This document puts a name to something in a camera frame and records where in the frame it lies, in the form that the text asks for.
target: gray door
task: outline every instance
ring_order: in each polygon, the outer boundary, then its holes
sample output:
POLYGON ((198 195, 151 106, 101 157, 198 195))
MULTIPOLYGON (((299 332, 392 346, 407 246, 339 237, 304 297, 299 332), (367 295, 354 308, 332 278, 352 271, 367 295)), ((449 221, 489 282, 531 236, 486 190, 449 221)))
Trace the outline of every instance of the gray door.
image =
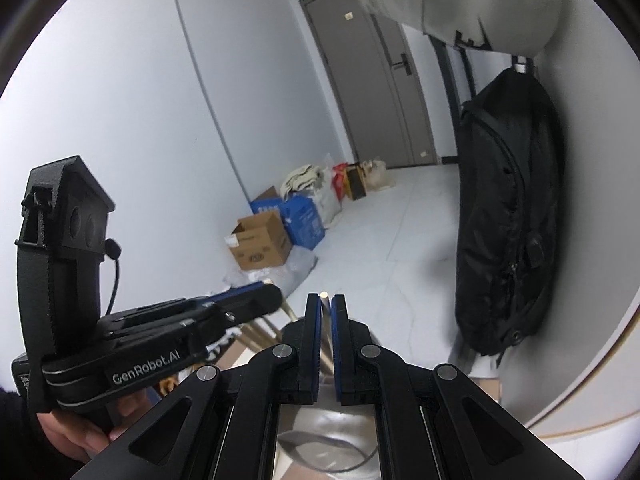
POLYGON ((358 0, 305 0, 358 160, 433 164, 433 137, 411 53, 396 22, 358 0))

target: blue box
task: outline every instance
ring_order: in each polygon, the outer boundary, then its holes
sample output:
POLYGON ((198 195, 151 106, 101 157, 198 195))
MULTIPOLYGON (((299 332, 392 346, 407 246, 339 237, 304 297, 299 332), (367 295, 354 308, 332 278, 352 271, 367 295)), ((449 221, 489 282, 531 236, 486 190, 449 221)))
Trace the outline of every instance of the blue box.
POLYGON ((316 205, 306 196, 294 195, 285 202, 275 188, 270 187, 249 205, 254 214, 270 209, 279 210, 284 228, 294 245, 312 250, 324 238, 324 227, 316 205))

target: door handle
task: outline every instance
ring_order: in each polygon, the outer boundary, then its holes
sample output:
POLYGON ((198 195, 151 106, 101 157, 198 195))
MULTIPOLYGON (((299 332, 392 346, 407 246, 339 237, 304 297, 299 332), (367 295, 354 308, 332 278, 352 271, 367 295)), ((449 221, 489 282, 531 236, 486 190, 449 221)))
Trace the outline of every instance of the door handle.
POLYGON ((406 54, 403 52, 402 54, 400 54, 400 59, 402 61, 398 61, 397 63, 392 63, 391 64, 391 68, 393 70, 397 70, 399 68, 404 68, 404 71, 406 72, 407 75, 411 75, 413 72, 411 72, 411 65, 409 64, 409 59, 406 56, 406 54))

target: finger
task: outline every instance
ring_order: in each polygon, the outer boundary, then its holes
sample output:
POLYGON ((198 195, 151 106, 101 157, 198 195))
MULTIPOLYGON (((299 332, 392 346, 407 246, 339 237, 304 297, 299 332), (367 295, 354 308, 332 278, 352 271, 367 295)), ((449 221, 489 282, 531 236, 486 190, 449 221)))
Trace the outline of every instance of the finger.
POLYGON ((117 402, 118 412, 122 416, 129 416, 140 406, 144 405, 146 400, 148 400, 146 397, 146 390, 140 390, 134 394, 120 397, 117 402))
POLYGON ((148 412, 150 407, 151 403, 149 403, 148 406, 142 405, 138 407, 135 412, 129 413, 129 415, 122 420, 122 424, 120 426, 118 426, 117 428, 113 428, 109 432, 109 440, 113 442, 119 436, 121 436, 125 431, 133 426, 146 412, 148 412))
POLYGON ((89 455, 83 447, 76 446, 60 433, 59 423, 51 413, 38 413, 38 420, 47 440, 60 453, 79 462, 89 462, 89 455))
POLYGON ((77 413, 54 410, 52 415, 58 424, 58 432, 76 446, 100 453, 109 445, 109 439, 102 430, 77 413))

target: metal screw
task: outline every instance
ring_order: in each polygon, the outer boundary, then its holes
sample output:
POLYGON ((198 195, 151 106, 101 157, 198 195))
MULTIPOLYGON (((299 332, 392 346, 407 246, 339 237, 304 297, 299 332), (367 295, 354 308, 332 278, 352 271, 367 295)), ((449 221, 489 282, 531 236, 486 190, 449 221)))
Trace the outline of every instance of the metal screw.
POLYGON ((273 355, 277 358, 289 357, 293 349, 289 345, 276 345, 273 347, 273 355))
POLYGON ((378 357, 380 355, 380 347, 375 345, 364 345, 360 349, 360 353, 364 357, 378 357))
POLYGON ((458 376, 458 372, 453 366, 442 365, 438 368, 438 377, 445 381, 452 381, 458 376))
POLYGON ((196 372, 197 377, 201 381, 210 381, 217 374, 218 374, 218 371, 216 370, 216 368, 209 365, 198 368, 198 371, 196 372))

